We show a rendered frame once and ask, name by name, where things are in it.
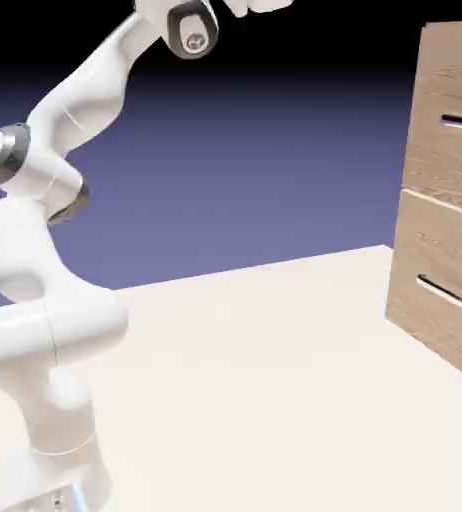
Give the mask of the light wood cabinet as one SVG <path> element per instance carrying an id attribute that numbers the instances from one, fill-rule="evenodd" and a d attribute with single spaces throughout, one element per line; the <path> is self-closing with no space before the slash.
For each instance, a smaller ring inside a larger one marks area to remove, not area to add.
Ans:
<path id="1" fill-rule="evenodd" d="M 462 371 L 462 21 L 421 30 L 385 315 Z"/>

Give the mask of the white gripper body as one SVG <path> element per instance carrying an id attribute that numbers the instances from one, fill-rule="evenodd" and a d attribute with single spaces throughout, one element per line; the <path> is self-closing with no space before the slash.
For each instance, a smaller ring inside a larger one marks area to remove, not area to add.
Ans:
<path id="1" fill-rule="evenodd" d="M 270 13 L 289 7 L 294 0 L 223 0 L 236 18 L 244 18 L 249 12 Z"/>

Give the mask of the light wood drawer front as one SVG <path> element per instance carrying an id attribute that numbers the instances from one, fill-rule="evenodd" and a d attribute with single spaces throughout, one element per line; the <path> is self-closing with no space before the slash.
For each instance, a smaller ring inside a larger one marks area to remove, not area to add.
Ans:
<path id="1" fill-rule="evenodd" d="M 422 28 L 403 170 L 403 186 L 462 208 L 462 21 Z"/>
<path id="2" fill-rule="evenodd" d="M 421 287 L 418 273 L 462 295 L 462 210 L 404 190 L 386 318 L 462 371 L 462 308 Z"/>

